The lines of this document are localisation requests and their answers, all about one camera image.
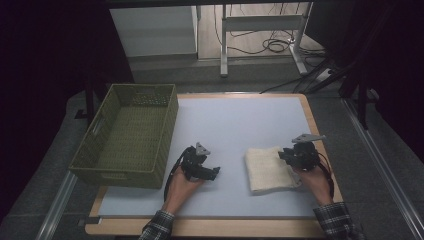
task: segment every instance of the metal frame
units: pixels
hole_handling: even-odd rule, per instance
[[[37,237],[35,238],[36,240],[49,240],[53,238],[76,182],[77,177],[67,171],[63,182],[60,185],[59,191],[57,192],[56,197],[44,218]]]
[[[295,39],[290,40],[289,49],[299,73],[306,75],[308,72],[300,57],[299,46],[305,32],[311,6],[312,2],[308,2],[305,12],[301,15],[227,17],[226,5],[222,5],[221,76],[228,76],[227,32],[272,30],[298,30]]]
[[[383,154],[378,149],[372,136],[366,129],[363,128],[361,123],[356,118],[357,113],[355,110],[355,106],[352,103],[352,100],[343,99],[342,103],[345,106],[356,131],[359,133],[359,137],[362,139],[363,143],[367,147],[367,150],[378,172],[380,173],[381,178],[383,179],[384,183],[387,186],[387,189],[392,195],[393,200],[395,201],[400,212],[405,218],[406,224],[408,224],[409,229],[412,231],[412,234],[414,235],[415,239],[424,239],[424,223],[420,217],[420,214],[415,209],[411,200],[409,200],[409,197],[403,191],[399,182],[396,180],[395,175],[390,170],[390,167],[388,166],[386,160],[384,160]]]

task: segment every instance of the dark background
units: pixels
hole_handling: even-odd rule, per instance
[[[384,3],[394,8],[363,66],[376,109],[424,161],[424,1],[314,3],[305,33],[322,44],[339,68],[355,59]]]
[[[1,218],[87,80],[133,81],[109,10],[95,2],[6,1],[1,29]]]

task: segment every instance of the gray floor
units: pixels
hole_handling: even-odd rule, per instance
[[[224,79],[219,76],[217,61],[132,59],[131,67],[136,82],[175,83],[179,93],[256,93],[299,77],[291,58],[232,60],[229,76]],[[291,92],[296,84],[288,84],[275,91]],[[336,82],[307,97],[318,130],[327,136],[324,145],[343,198],[368,239],[415,239],[337,95],[339,85],[340,82]],[[69,100],[67,115],[53,144],[2,222],[0,239],[36,237],[84,134],[86,121],[74,119],[76,112],[83,108],[83,93]],[[368,105],[367,114],[369,133],[406,195],[423,215],[424,189],[421,183],[424,165],[381,119],[372,104]],[[85,233],[84,220],[97,190],[97,187],[77,181],[53,239],[115,239],[115,236],[90,236]]]

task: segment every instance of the basket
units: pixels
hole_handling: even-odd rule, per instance
[[[69,170],[93,185],[161,188],[177,112],[175,85],[112,84]]]

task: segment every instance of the plaid sleeve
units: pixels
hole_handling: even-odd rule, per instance
[[[165,240],[171,238],[174,215],[159,210],[152,220],[143,228],[143,233],[138,240]]]
[[[346,204],[333,203],[314,209],[315,215],[330,240],[365,240],[366,237],[350,218]]]

